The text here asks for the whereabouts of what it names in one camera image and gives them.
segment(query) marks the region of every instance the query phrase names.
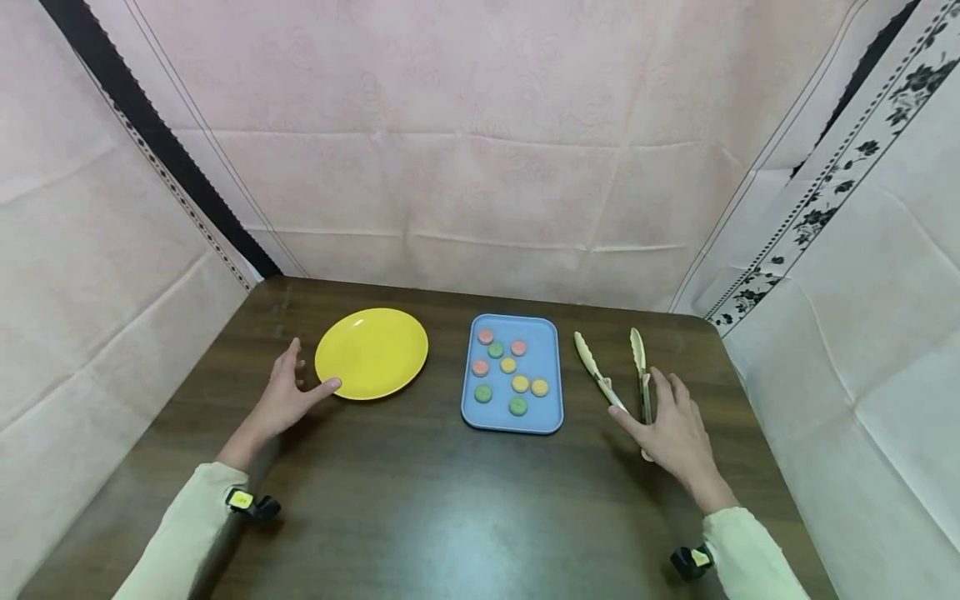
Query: left hand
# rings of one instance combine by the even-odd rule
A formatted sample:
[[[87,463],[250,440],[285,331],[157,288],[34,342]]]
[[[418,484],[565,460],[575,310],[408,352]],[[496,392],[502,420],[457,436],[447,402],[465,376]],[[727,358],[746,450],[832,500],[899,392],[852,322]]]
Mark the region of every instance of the left hand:
[[[294,338],[290,347],[274,361],[267,389],[217,455],[218,463],[248,470],[253,457],[266,442],[289,429],[317,402],[340,388],[340,379],[332,377],[316,388],[302,392],[303,381],[297,379],[297,369],[303,368],[305,363],[298,359],[298,354],[300,338]]]
[[[279,435],[302,419],[317,402],[331,396],[340,387],[340,379],[333,377],[307,392],[302,392],[301,379],[296,370],[304,361],[298,359],[300,338],[294,338],[290,347],[274,361],[267,389],[247,417],[253,432],[264,439]]]

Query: light green sleeve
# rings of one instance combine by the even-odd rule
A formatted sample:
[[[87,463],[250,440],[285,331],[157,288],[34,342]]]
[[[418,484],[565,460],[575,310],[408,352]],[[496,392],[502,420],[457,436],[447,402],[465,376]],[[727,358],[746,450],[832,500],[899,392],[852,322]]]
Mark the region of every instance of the light green sleeve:
[[[704,537],[730,600],[809,600],[780,547],[747,509],[707,516]]]
[[[114,600],[180,600],[190,594],[197,573],[227,523],[227,494],[249,477],[235,468],[200,465],[163,515],[143,556]]]

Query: black stripe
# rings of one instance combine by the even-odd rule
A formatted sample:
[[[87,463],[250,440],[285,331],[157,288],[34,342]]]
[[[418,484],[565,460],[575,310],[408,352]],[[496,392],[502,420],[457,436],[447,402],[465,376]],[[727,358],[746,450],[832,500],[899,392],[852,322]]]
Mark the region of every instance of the black stripe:
[[[140,84],[113,46],[100,21],[81,0],[39,0],[100,85],[123,111],[166,170],[234,248],[263,276],[281,275],[157,114]]]

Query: brown tabletop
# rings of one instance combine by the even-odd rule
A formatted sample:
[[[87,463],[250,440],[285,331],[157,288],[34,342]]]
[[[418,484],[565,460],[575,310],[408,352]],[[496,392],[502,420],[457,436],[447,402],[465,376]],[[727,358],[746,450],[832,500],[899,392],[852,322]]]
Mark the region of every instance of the brown tabletop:
[[[264,282],[244,302],[22,597],[109,598],[194,467],[213,459],[256,403],[289,340],[300,336],[309,364],[332,324],[373,306],[399,308],[423,323],[426,366],[386,400],[325,401],[267,452],[253,476],[283,511],[265,525],[231,523],[200,595],[723,598],[715,573],[696,584],[672,577],[668,557],[702,541],[701,516],[608,417],[573,347],[579,330],[634,411],[634,326],[650,364],[686,382],[721,471],[811,597],[835,597],[709,324],[292,278]],[[557,326],[565,420],[556,434],[480,431],[463,422],[470,322],[484,312],[544,317]]]

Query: right hand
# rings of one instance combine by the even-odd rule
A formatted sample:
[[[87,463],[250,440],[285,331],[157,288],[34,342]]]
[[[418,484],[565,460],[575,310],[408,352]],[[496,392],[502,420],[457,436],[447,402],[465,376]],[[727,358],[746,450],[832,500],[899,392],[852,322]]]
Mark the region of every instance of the right hand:
[[[611,417],[650,458],[684,485],[705,513],[737,506],[730,486],[713,461],[710,437],[690,391],[673,373],[669,380],[656,368],[651,368],[650,373],[657,386],[657,420],[645,425],[616,406],[609,409]]]

